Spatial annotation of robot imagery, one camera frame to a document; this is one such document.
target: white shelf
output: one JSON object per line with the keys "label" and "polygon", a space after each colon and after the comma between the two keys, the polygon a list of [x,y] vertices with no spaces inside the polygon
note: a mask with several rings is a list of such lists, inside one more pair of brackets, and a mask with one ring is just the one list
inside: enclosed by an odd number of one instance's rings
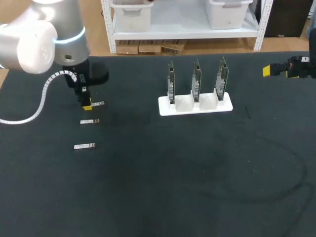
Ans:
{"label": "white shelf", "polygon": [[257,37],[259,25],[250,9],[242,28],[213,30],[210,28],[204,4],[194,0],[157,0],[152,8],[149,32],[121,32],[116,25],[115,40],[171,40]]}
{"label": "white shelf", "polygon": [[261,0],[261,20],[258,22],[248,9],[242,28],[233,30],[212,30],[206,16],[206,0],[157,0],[152,9],[151,30],[149,32],[122,32],[116,25],[116,17],[111,18],[110,0],[101,0],[109,48],[116,53],[116,40],[178,40],[213,38],[256,37],[254,50],[259,51],[265,36],[274,0]]}

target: storage box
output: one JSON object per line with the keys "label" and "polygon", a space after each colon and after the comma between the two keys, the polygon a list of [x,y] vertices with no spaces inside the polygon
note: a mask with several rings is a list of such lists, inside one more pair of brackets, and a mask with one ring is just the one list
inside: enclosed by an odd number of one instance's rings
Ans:
{"label": "storage box", "polygon": [[206,0],[206,12],[212,29],[241,28],[253,0]]}
{"label": "storage box", "polygon": [[147,0],[111,0],[117,16],[116,27],[121,32],[149,31],[153,5]]}
{"label": "storage box", "polygon": [[166,39],[162,43],[163,48],[182,51],[186,45],[186,39]]}
{"label": "storage box", "polygon": [[162,40],[141,40],[139,43],[140,53],[160,53]]}
{"label": "storage box", "polygon": [[120,40],[117,43],[117,54],[138,54],[139,40]]}

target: cardboard box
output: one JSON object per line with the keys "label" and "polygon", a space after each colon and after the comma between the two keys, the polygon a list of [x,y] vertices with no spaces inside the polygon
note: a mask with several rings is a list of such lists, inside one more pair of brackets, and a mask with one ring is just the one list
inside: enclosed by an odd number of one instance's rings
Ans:
{"label": "cardboard box", "polygon": [[117,43],[117,54],[138,54],[139,40],[120,40]]}
{"label": "cardboard box", "polygon": [[160,53],[162,40],[141,40],[139,43],[140,53]]}
{"label": "cardboard box", "polygon": [[186,39],[165,39],[162,42],[162,47],[182,51],[184,49],[184,46],[186,45],[186,42]]}

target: shelf leg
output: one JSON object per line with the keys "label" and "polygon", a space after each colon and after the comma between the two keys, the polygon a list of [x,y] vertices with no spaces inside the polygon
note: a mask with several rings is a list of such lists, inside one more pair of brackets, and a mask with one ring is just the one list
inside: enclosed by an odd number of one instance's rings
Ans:
{"label": "shelf leg", "polygon": [[107,34],[108,34],[110,52],[116,53],[117,46],[116,46],[115,40],[113,39],[116,17],[114,16],[114,20],[112,21],[111,6],[110,6],[109,0],[101,0],[101,4],[102,4],[105,27],[107,29]]}
{"label": "shelf leg", "polygon": [[260,51],[263,39],[265,37],[266,28],[268,24],[268,20],[270,17],[270,12],[272,8],[273,0],[262,0],[262,6],[261,6],[261,20],[259,23],[259,30],[258,30],[258,36],[257,40],[254,46],[254,51]]}

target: white plastic bin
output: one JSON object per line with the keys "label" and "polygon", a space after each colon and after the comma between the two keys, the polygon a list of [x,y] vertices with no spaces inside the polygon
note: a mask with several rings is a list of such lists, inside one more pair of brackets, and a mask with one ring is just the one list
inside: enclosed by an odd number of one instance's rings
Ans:
{"label": "white plastic bin", "polygon": [[146,0],[111,0],[122,32],[146,32],[150,30],[153,2]]}
{"label": "white plastic bin", "polygon": [[253,0],[206,0],[208,21],[212,29],[241,28]]}

